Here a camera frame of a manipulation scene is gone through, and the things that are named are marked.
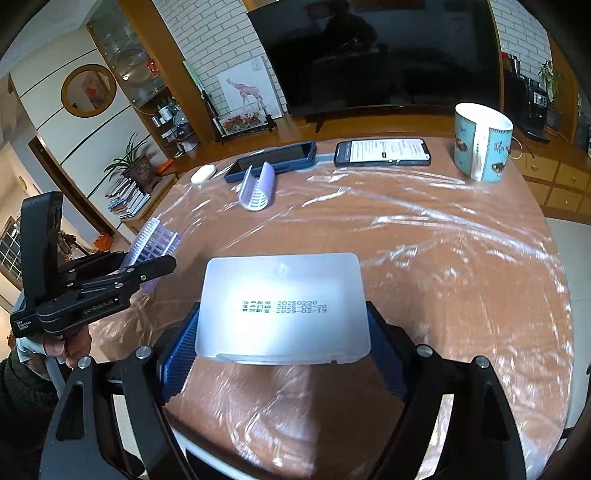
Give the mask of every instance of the black phone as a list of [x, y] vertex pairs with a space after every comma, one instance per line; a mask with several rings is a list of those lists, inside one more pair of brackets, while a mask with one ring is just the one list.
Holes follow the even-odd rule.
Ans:
[[373, 165], [420, 166], [431, 164], [431, 154], [422, 138], [353, 140], [336, 146], [337, 167]]
[[252, 166], [252, 174], [258, 177], [265, 162], [272, 165], [275, 173], [299, 170], [313, 166], [315, 156], [316, 142], [303, 142], [272, 150], [254, 152], [237, 159], [224, 175], [224, 178], [228, 183], [242, 181], [250, 166]]

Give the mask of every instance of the black tv screen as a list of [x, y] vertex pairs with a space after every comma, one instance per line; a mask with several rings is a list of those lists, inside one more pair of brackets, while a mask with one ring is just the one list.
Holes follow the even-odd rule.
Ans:
[[500, 106], [487, 0], [279, 0], [249, 13], [295, 116]]

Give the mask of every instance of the drawer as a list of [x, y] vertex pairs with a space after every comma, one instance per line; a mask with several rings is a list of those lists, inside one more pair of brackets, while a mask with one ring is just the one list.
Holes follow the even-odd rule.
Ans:
[[583, 199], [583, 203], [581, 203], [581, 207], [579, 207], [579, 213], [583, 215], [591, 215], [591, 198], [585, 197]]
[[558, 175], [556, 175], [556, 183], [566, 185], [577, 190], [584, 191], [589, 182], [589, 174], [576, 168], [560, 164]]
[[554, 173], [558, 162], [548, 158], [536, 157], [531, 158], [531, 155], [523, 155], [519, 160], [514, 160], [517, 170], [522, 175], [534, 177], [536, 179], [554, 180]]
[[582, 198], [583, 196], [578, 193], [557, 189], [555, 187], [552, 189], [552, 192], [550, 192], [550, 197], [548, 198], [546, 206], [576, 212]]
[[538, 205], [543, 205], [546, 201], [546, 197], [548, 196], [548, 191], [550, 187], [547, 185], [542, 185], [541, 183], [533, 183], [532, 181], [526, 181], [527, 186], [530, 188], [531, 193], [534, 194], [535, 199], [538, 202]]

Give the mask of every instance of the green plant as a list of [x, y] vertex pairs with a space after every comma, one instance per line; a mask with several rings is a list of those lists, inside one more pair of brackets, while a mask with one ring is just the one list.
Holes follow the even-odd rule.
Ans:
[[127, 142], [127, 147], [125, 148], [125, 156], [123, 158], [114, 158], [113, 162], [111, 162], [107, 168], [105, 168], [105, 172], [111, 172], [111, 176], [109, 180], [113, 178], [113, 176], [121, 170], [127, 170], [132, 166], [138, 157], [138, 148], [141, 147], [146, 143], [146, 140], [142, 140], [137, 145], [134, 145], [134, 138], [137, 133], [131, 135], [129, 142]]
[[548, 91], [548, 100], [552, 103], [560, 92], [560, 83], [564, 80], [564, 75], [561, 71], [554, 69], [552, 60], [548, 60], [540, 66], [538, 75]]

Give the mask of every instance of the silver screw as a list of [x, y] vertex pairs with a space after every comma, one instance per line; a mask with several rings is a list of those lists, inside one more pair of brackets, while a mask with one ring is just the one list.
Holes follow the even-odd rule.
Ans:
[[433, 354], [433, 349], [428, 345], [418, 345], [417, 353], [419, 356], [429, 358]]
[[135, 356], [140, 360], [148, 358], [150, 355], [152, 355], [152, 347], [148, 345], [141, 346], [135, 351]]
[[91, 363], [92, 363], [92, 358], [89, 357], [88, 355], [83, 356], [80, 360], [78, 360], [78, 366], [81, 369], [85, 369], [85, 368], [89, 367]]
[[482, 355], [476, 357], [476, 364], [480, 368], [489, 368], [491, 365], [491, 363], [488, 361], [488, 358]]

